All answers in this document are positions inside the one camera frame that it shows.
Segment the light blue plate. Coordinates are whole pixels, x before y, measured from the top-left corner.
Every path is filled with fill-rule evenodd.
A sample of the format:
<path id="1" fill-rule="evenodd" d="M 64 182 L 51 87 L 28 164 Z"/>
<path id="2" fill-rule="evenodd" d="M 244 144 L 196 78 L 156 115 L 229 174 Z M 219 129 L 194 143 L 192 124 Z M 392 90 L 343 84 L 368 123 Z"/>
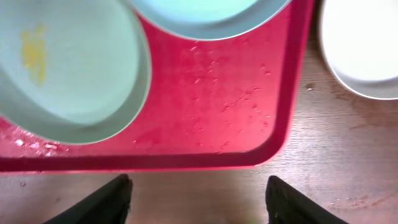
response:
<path id="1" fill-rule="evenodd" d="M 147 22 L 177 37 L 224 40 L 272 19 L 290 0 L 128 0 Z"/>

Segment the red tray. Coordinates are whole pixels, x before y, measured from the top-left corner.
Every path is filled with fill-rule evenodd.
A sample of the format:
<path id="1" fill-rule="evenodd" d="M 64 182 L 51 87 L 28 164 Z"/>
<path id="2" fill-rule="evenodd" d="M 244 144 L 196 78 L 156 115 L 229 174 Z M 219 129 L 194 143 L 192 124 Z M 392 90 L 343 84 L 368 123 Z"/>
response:
<path id="1" fill-rule="evenodd" d="M 152 83 L 134 122 L 85 146 L 37 138 L 1 121 L 1 172 L 203 170 L 254 167 L 289 134 L 312 0 L 293 0 L 262 26 L 205 42 L 143 28 Z"/>

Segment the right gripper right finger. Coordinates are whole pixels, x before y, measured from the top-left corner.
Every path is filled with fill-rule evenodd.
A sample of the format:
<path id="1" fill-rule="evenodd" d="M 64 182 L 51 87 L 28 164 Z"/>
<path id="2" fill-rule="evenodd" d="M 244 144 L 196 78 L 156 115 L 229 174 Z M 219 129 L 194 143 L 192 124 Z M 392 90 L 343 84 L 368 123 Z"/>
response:
<path id="1" fill-rule="evenodd" d="M 277 176 L 266 188 L 269 224 L 347 224 Z"/>

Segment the mint green plate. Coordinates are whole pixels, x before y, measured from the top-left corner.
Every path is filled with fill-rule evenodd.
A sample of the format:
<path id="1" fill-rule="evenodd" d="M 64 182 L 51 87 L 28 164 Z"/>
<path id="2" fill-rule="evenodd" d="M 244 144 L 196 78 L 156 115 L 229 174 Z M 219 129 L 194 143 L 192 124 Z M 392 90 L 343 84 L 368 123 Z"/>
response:
<path id="1" fill-rule="evenodd" d="M 152 62 L 127 1 L 1 1 L 1 115 L 44 139 L 91 144 L 129 126 Z"/>

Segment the white plate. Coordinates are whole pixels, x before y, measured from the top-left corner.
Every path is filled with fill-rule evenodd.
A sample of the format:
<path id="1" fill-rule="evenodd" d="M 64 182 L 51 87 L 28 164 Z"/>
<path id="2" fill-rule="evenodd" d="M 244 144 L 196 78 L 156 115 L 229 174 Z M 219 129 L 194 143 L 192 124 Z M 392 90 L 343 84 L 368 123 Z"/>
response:
<path id="1" fill-rule="evenodd" d="M 349 91 L 397 99 L 397 0 L 326 0 L 320 47 L 332 75 Z"/>

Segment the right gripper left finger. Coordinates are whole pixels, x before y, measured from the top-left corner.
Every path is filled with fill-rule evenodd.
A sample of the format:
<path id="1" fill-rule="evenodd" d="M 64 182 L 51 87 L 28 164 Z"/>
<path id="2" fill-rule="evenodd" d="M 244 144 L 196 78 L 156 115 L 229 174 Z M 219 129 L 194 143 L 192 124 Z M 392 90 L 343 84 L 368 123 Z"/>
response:
<path id="1" fill-rule="evenodd" d="M 132 180 L 121 174 L 45 224 L 125 224 L 132 189 Z"/>

